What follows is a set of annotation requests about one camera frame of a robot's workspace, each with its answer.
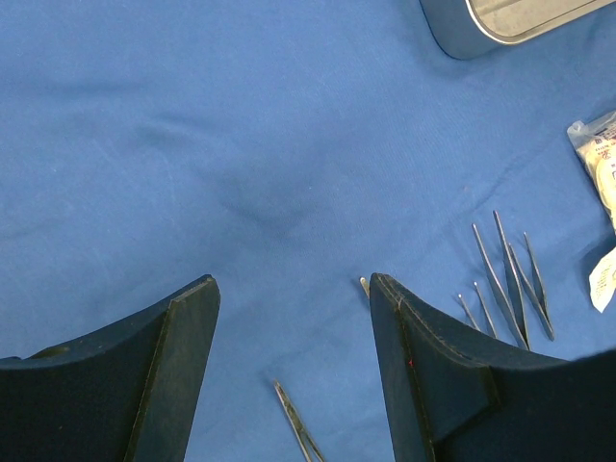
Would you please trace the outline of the purple patterned packet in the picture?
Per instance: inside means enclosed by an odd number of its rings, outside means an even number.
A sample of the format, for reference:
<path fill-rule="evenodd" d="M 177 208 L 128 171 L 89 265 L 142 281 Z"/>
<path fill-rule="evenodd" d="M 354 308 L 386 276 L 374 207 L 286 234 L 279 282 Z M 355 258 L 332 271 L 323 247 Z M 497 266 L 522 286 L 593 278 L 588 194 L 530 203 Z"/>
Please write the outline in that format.
<path fill-rule="evenodd" d="M 568 127 L 567 136 L 615 228 L 615 112 L 589 123 L 576 121 Z"/>

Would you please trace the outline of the silver metal tweezers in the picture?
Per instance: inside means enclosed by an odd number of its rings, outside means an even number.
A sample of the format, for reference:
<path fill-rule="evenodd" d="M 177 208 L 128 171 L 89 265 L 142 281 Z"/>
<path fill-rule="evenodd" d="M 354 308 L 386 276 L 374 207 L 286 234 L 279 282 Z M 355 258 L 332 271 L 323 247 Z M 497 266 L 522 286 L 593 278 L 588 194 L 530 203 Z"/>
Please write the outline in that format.
<path fill-rule="evenodd" d="M 550 318 L 547 302 L 547 293 L 543 282 L 542 275 L 537 265 L 537 260 L 530 242 L 530 238 L 527 232 L 523 233 L 523 237 L 526 245 L 526 252 L 530 262 L 531 276 L 528 277 L 523 270 L 516 251 L 511 243 L 508 243 L 508 249 L 512 257 L 514 269 L 517 272 L 518 278 L 526 292 L 531 306 L 537 314 L 539 321 L 542 323 L 543 329 L 550 341 L 555 340 L 555 334 Z"/>

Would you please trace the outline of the silver hemostat forceps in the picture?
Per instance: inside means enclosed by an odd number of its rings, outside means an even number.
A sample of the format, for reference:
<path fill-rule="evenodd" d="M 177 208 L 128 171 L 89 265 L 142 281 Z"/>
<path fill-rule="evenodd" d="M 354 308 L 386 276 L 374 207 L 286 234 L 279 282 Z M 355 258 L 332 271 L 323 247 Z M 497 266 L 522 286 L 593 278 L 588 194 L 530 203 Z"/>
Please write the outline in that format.
<path fill-rule="evenodd" d="M 316 444 L 310 432 L 307 430 L 305 424 L 300 418 L 294 404 L 290 400 L 283 386 L 280 384 L 278 380 L 274 379 L 273 387 L 274 387 L 276 394 L 278 395 L 281 406 L 290 423 L 290 426 L 293 430 L 293 433 L 295 435 L 295 438 L 298 442 L 298 445 L 300 447 L 300 450 L 303 454 L 305 461 L 306 462 L 315 462 L 315 461 L 324 462 L 325 458 L 323 454 L 321 453 L 321 450 L 319 449 L 318 445 Z"/>

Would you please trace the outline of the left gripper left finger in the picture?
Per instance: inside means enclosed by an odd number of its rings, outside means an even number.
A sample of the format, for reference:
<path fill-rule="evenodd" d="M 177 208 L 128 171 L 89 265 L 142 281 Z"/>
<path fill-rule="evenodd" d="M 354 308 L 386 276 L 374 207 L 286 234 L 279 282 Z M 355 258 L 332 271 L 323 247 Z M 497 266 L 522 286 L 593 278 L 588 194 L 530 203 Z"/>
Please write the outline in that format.
<path fill-rule="evenodd" d="M 2 359 L 2 460 L 184 460 L 219 306 L 204 275 L 90 334 Z"/>

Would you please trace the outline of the blue surgical drape cloth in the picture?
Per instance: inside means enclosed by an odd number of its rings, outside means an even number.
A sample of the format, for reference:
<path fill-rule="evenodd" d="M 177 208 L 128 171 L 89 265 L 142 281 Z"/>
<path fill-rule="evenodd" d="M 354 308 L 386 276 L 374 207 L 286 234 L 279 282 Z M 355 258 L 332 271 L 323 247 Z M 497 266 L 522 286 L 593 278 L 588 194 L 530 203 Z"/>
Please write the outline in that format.
<path fill-rule="evenodd" d="M 527 232 L 566 359 L 615 346 L 615 244 L 566 131 L 615 107 L 615 10 L 457 61 L 416 1 L 5 1 L 1 353 L 26 357 L 209 273 L 221 305 L 190 461 L 390 461 L 361 276 L 456 318 Z"/>

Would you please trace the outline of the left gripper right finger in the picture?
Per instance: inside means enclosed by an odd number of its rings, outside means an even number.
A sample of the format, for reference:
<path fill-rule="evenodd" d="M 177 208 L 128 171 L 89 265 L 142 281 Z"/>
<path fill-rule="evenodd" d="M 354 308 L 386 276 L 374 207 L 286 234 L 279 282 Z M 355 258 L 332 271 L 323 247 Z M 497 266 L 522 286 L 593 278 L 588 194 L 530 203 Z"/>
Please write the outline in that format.
<path fill-rule="evenodd" d="M 370 307 L 398 461 L 611 461 L 615 354 L 493 339 L 376 273 Z"/>

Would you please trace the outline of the silver scalpel handle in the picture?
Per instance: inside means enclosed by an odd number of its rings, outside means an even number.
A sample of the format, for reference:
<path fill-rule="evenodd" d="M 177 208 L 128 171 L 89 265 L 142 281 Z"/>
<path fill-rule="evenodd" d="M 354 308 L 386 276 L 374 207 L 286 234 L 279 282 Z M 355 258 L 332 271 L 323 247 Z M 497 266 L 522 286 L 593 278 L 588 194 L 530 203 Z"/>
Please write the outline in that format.
<path fill-rule="evenodd" d="M 366 297 L 367 297 L 367 298 L 370 298 L 370 297 L 371 297 L 370 280 L 369 280 L 369 279 L 367 279 L 367 278 L 366 278 L 366 277 L 364 277 L 364 276 L 361 276 L 361 277 L 359 278 L 359 283 L 360 283 L 360 285 L 361 285 L 361 287 L 362 287 L 362 289 L 363 289 L 363 291 L 364 291 L 364 293 L 365 293 Z"/>

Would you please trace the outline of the stainless steel instrument tray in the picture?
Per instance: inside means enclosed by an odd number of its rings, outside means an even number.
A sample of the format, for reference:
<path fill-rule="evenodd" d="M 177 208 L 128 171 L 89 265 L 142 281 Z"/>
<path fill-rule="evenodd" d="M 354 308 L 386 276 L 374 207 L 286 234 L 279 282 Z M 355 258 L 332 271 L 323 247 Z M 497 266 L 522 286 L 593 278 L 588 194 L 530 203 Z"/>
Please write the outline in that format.
<path fill-rule="evenodd" d="M 467 61 L 535 39 L 613 4 L 611 0 L 421 0 L 439 47 Z"/>

